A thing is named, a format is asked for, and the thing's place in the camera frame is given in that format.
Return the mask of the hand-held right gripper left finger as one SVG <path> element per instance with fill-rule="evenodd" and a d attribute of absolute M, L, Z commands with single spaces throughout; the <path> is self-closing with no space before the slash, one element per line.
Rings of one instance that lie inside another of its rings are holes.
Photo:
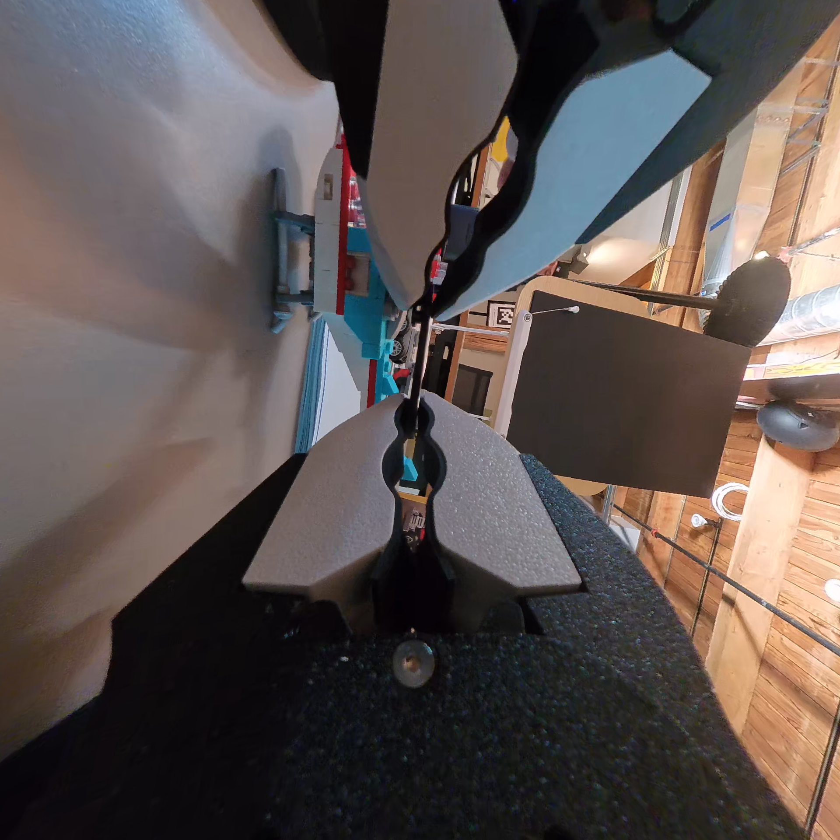
<path fill-rule="evenodd" d="M 387 397 L 310 449 L 245 573 L 246 589 L 331 602 L 353 632 L 374 631 L 371 576 L 396 529 L 405 400 Z"/>

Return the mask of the black rotor blade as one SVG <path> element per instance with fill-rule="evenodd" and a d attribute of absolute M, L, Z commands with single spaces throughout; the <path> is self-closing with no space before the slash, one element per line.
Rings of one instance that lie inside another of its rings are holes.
<path fill-rule="evenodd" d="M 419 404 L 434 322 L 433 308 L 435 295 L 434 283 L 429 281 L 426 284 L 423 295 L 413 306 L 413 327 L 417 331 L 417 343 L 411 384 L 406 394 L 402 412 L 402 430 L 406 438 L 415 438 L 417 435 Z"/>

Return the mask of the black round lamp on pole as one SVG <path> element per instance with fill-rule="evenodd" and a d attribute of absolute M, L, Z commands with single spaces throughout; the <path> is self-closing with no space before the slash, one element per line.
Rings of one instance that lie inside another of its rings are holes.
<path fill-rule="evenodd" d="M 708 312 L 704 334 L 749 349 L 761 344 L 780 320 L 791 291 L 789 267 L 769 256 L 751 259 L 735 269 L 711 297 L 577 282 L 644 302 Z"/>

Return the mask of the teal brick helicopter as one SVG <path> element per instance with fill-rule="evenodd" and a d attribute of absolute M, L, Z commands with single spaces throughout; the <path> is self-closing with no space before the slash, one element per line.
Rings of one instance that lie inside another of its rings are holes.
<path fill-rule="evenodd" d="M 362 390 L 366 410 L 398 393 L 407 394 L 415 360 L 390 362 L 391 338 L 405 310 L 385 288 L 374 262 L 361 198 L 344 140 L 322 163 L 312 214 L 287 206 L 287 178 L 272 172 L 270 219 L 276 235 L 276 276 L 270 295 L 269 329 L 280 333 L 298 309 L 310 322 L 330 316 L 339 347 Z"/>

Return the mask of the black dome fixture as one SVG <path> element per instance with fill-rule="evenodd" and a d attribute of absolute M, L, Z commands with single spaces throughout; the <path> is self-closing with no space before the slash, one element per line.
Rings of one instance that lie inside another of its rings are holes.
<path fill-rule="evenodd" d="M 805 452 L 826 451 L 839 440 L 837 413 L 800 402 L 763 405 L 757 413 L 757 424 L 769 440 Z"/>

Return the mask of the black panel wooden frame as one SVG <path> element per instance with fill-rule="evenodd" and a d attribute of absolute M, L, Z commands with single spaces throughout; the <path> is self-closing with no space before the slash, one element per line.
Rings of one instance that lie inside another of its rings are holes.
<path fill-rule="evenodd" d="M 539 276 L 506 440 L 563 478 L 714 489 L 751 349 L 650 318 L 633 297 Z"/>

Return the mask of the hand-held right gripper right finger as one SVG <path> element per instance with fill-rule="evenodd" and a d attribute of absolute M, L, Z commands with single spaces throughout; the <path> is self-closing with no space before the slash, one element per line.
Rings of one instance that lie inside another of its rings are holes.
<path fill-rule="evenodd" d="M 432 532 L 455 585 L 450 621 L 473 634 L 502 602 L 580 592 L 583 580 L 519 452 L 474 416 L 423 394 L 443 476 Z"/>

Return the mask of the open instruction booklet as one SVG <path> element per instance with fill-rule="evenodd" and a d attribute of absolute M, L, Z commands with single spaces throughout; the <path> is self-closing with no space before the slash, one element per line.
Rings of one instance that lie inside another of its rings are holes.
<path fill-rule="evenodd" d="M 297 410 L 294 454 L 305 454 L 321 438 L 362 412 L 363 395 L 350 363 L 337 339 L 346 339 L 343 329 L 334 335 L 330 316 L 310 322 Z"/>

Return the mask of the black metal rod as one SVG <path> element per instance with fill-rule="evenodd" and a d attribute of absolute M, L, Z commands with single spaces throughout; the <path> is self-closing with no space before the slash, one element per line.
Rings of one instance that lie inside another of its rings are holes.
<path fill-rule="evenodd" d="M 683 548 L 679 545 L 676 541 L 667 538 L 664 534 L 662 534 L 656 528 L 652 528 L 648 526 L 645 522 L 637 519 L 635 516 L 630 514 L 628 511 L 623 509 L 620 506 L 615 506 L 615 509 L 618 510 L 626 519 L 634 523 L 635 525 L 639 526 L 641 529 L 645 530 L 646 533 L 653 536 L 655 539 L 659 540 L 667 544 L 672 550 L 681 553 L 685 557 L 687 557 L 690 561 L 697 564 L 701 567 L 704 571 L 708 572 L 710 575 L 716 576 L 719 580 L 723 581 L 725 585 L 728 585 L 732 588 L 735 592 L 743 595 L 746 598 L 749 598 L 752 602 L 757 603 L 762 607 L 762 609 L 766 610 L 767 612 L 771 613 L 774 616 L 777 616 L 782 622 L 790 625 L 799 633 L 803 634 L 804 636 L 810 638 L 814 643 L 818 646 L 824 648 L 832 655 L 839 657 L 839 646 L 835 644 L 833 641 L 829 640 L 827 637 L 819 634 L 815 630 L 811 629 L 809 626 L 803 624 L 800 620 L 793 617 L 789 613 L 781 610 L 776 605 L 771 604 L 766 599 L 762 598 L 757 593 L 751 591 L 749 588 L 745 587 L 741 583 L 735 581 L 727 574 L 724 574 L 720 570 L 718 570 L 712 563 L 707 563 L 702 560 L 700 557 L 696 556 L 692 552 L 688 551 L 687 549 Z"/>

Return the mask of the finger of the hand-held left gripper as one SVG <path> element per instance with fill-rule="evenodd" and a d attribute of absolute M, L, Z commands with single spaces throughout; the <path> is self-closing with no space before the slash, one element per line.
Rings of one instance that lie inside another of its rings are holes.
<path fill-rule="evenodd" d="M 395 305 L 424 294 L 452 183 L 496 125 L 518 68 L 496 1 L 389 2 L 360 197 Z"/>
<path fill-rule="evenodd" d="M 449 265 L 436 318 L 512 287 L 574 245 L 710 83 L 672 49 L 583 80 L 540 139 L 519 139 L 507 180 Z"/>

